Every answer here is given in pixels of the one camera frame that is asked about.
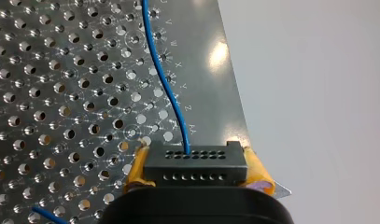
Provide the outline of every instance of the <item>white surface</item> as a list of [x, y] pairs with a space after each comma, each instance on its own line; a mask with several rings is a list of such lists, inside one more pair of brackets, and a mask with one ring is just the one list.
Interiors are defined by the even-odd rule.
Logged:
[[220, 0], [253, 147], [296, 224], [380, 223], [380, 0]]

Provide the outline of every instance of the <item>blue cable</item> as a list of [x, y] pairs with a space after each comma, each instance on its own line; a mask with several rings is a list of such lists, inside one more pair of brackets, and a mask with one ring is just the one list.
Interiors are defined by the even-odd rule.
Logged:
[[187, 132], [187, 124], [184, 120], [183, 114], [181, 113], [180, 106], [178, 106], [177, 100], [175, 96], [173, 95], [172, 89], [170, 89], [169, 83], [166, 81], [166, 77], [163, 73], [162, 65], [158, 57], [157, 48], [154, 44], [154, 39], [151, 32], [151, 24], [149, 22], [149, 16], [148, 16], [148, 0], [142, 0], [142, 10], [143, 10], [143, 21], [144, 21], [144, 28], [146, 31], [146, 38], [147, 43], [149, 47], [149, 52], [151, 53], [152, 61], [154, 62], [155, 68], [157, 69], [158, 76], [160, 77], [161, 83], [163, 85], [163, 88], [167, 94], [167, 97], [170, 100], [170, 103], [172, 104], [173, 110], [175, 111], [178, 124], [180, 126], [181, 135], [183, 137], [183, 143], [184, 143], [184, 152], [189, 155], [190, 154], [190, 139], [189, 134]]
[[35, 213], [38, 213], [42, 217], [47, 218], [47, 219], [49, 219], [50, 221], [52, 221], [52, 222], [54, 222], [56, 224], [67, 224], [68, 223], [65, 220], [63, 220], [63, 219], [61, 219], [59, 217], [54, 216], [52, 213], [50, 213], [49, 211], [44, 210], [42, 208], [32, 207], [32, 211], [35, 212]]

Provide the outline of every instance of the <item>perforated metal sheet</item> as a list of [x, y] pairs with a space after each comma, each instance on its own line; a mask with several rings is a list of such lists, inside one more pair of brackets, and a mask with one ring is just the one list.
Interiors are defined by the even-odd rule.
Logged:
[[[249, 145], [217, 1], [155, 0], [150, 15], [191, 143]], [[0, 0], [0, 223], [47, 222], [32, 205], [96, 223], [138, 139], [181, 140], [140, 1]]]

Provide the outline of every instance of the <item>black object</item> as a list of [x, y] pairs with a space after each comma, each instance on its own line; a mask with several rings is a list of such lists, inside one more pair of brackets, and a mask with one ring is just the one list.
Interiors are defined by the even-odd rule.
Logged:
[[246, 180], [247, 165], [239, 142], [227, 146], [182, 146], [152, 142], [144, 165], [146, 180], [164, 186], [237, 186]]
[[100, 224], [293, 224], [276, 199], [239, 187], [135, 189], [109, 205]]

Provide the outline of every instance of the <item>white background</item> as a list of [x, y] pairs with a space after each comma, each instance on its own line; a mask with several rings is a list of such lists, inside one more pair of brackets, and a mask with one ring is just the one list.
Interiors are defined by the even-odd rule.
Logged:
[[253, 147], [296, 224], [380, 223], [380, 0], [219, 0]]

